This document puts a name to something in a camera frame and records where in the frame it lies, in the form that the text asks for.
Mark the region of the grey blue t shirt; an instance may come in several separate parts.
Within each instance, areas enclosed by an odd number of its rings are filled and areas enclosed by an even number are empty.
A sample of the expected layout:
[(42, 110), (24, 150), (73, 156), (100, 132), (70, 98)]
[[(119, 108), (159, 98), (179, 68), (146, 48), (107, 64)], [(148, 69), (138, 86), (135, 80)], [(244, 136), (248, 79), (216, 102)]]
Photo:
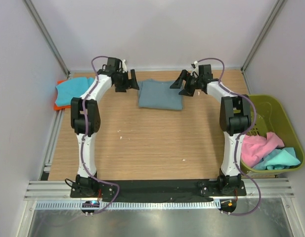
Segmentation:
[(138, 106), (140, 108), (181, 111), (183, 109), (181, 88), (171, 89), (174, 81), (147, 79), (139, 81)]

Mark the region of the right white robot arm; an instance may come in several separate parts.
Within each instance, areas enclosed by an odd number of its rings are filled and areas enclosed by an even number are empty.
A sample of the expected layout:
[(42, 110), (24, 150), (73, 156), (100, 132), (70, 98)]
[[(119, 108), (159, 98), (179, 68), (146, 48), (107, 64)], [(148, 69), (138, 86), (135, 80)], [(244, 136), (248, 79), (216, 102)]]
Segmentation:
[(233, 92), (215, 79), (210, 64), (199, 65), (191, 72), (182, 70), (170, 89), (182, 86), (179, 95), (192, 97), (199, 89), (220, 102), (219, 125), (224, 133), (224, 154), (214, 186), (221, 195), (234, 195), (241, 188), (241, 148), (252, 124), (252, 102), (248, 96)]

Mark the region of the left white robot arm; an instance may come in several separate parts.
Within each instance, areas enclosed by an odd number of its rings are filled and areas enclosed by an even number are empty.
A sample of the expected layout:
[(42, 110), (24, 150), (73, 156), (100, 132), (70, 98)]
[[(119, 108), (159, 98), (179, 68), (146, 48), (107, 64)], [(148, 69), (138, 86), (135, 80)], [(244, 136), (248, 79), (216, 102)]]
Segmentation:
[(71, 127), (79, 147), (79, 168), (71, 192), (89, 198), (98, 194), (100, 183), (95, 166), (95, 141), (101, 125), (98, 103), (112, 86), (116, 92), (139, 89), (135, 70), (127, 69), (125, 59), (97, 56), (91, 66), (95, 72), (93, 83), (84, 94), (71, 100)]

